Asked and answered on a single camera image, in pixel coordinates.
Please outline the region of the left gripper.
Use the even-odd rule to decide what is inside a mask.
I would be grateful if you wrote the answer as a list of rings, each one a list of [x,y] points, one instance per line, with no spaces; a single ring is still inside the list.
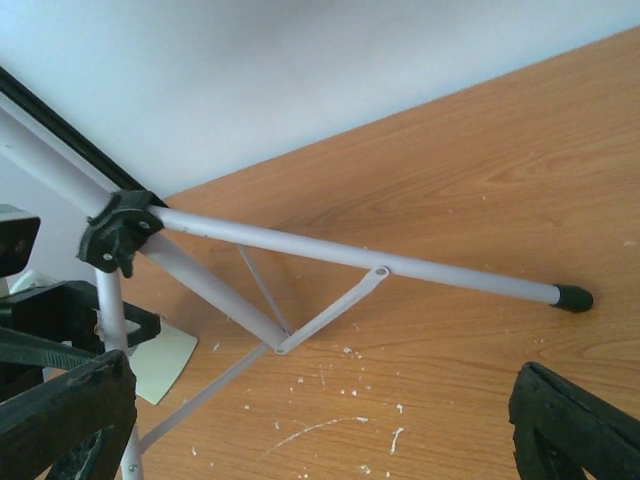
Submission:
[[[29,390],[43,370],[71,370],[105,352],[97,289],[85,281],[33,287],[1,299],[1,388]]]

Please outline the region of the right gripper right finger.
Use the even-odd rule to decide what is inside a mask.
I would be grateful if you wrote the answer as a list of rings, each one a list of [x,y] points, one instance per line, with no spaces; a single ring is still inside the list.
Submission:
[[[639,477],[639,421],[544,365],[522,366],[508,411],[520,478]]]

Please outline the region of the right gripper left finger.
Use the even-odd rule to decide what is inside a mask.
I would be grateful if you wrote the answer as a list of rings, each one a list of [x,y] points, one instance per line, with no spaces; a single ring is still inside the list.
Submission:
[[[1,404],[3,479],[113,479],[137,419],[136,378],[106,352]]]

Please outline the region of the white metronome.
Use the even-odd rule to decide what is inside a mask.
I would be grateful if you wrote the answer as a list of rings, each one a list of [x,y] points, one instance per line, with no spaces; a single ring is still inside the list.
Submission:
[[[177,381],[198,344],[198,339],[164,320],[160,333],[128,351],[136,376],[136,394],[157,405]]]

